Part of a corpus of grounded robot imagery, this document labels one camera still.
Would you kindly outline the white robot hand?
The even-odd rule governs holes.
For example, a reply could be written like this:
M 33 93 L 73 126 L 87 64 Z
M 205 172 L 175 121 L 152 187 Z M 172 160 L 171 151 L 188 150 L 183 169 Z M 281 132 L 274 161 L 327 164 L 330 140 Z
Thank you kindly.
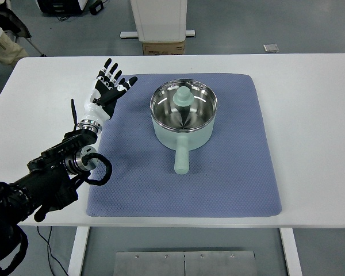
M 96 77 L 95 88 L 84 104 L 85 113 L 78 123 L 80 129 L 100 133 L 105 122 L 112 118 L 120 93 L 126 93 L 138 80 L 138 77 L 133 76 L 117 84 L 122 71 L 119 70 L 114 76 L 118 64 L 111 62 L 112 59 L 108 58 Z

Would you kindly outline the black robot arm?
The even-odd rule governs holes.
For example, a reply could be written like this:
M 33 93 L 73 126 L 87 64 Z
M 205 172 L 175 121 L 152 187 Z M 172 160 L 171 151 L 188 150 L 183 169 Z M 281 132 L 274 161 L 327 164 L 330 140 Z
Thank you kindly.
M 19 223 L 30 215 L 42 222 L 47 213 L 78 199 L 83 183 L 102 186 L 112 175 L 111 162 L 93 147 L 103 125 L 114 114 L 117 100 L 137 82 L 121 77 L 118 64 L 108 59 L 100 69 L 78 121 L 71 104 L 74 128 L 63 140 L 31 160 L 29 174 L 13 182 L 0 182 L 0 275 L 11 274 L 24 260 L 28 238 Z

